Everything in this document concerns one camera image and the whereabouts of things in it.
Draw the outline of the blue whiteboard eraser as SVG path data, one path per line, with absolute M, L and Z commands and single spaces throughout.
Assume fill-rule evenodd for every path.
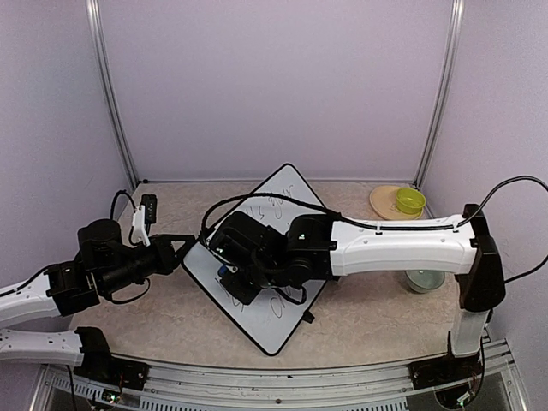
M 228 276 L 229 273 L 230 269 L 226 265 L 222 265 L 217 271 L 218 276 L 221 278 Z

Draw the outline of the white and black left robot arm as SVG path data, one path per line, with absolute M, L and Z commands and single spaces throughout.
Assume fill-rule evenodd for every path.
M 154 235 L 129 247 L 118 222 L 99 219 L 77 233 L 74 259 L 48 265 L 26 281 L 1 290 L 1 359 L 27 364 L 58 364 L 78 375 L 109 381 L 121 376 L 120 361 L 111 354 L 97 327 L 73 331 L 18 331 L 34 319 L 69 317 L 112 301 L 132 284 L 149 285 L 151 275 L 167 276 L 182 263 L 193 235 Z

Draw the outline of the white whiteboard with black frame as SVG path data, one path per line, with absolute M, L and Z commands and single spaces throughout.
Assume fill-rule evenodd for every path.
M 212 205 L 182 266 L 267 356 L 278 355 L 333 279 L 332 218 L 292 164 Z

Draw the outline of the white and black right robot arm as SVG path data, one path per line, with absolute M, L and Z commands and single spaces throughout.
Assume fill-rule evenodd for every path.
M 250 304 L 262 289 L 300 289 L 312 280 L 373 271 L 442 271 L 458 283 L 450 352 L 438 373 L 455 380 L 480 351 L 490 311 L 505 295 L 502 260 L 478 205 L 439 220 L 353 220 L 318 209 L 294 218 L 285 232 L 234 211 L 205 232 L 204 246 L 234 273 L 223 286 Z

